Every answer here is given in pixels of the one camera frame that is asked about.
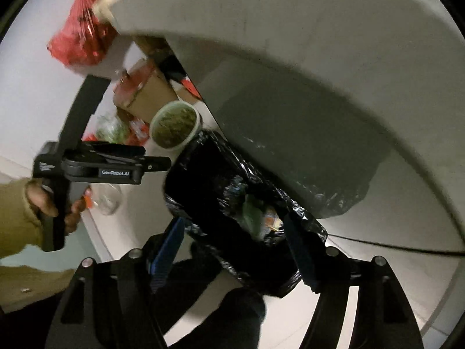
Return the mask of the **beige sleeve forearm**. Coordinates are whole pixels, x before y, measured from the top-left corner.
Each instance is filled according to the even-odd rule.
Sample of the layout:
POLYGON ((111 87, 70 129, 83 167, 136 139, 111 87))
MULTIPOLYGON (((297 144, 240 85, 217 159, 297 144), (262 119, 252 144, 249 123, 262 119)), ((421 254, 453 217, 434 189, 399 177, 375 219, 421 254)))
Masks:
MULTIPOLYGON (((1 185, 1 257, 19 254, 26 246, 42 247, 38 213, 55 218, 58 210, 38 180, 27 178, 1 185)), ((64 291, 74 271, 47 272, 29 266, 1 267, 1 309, 20 310, 64 291)))

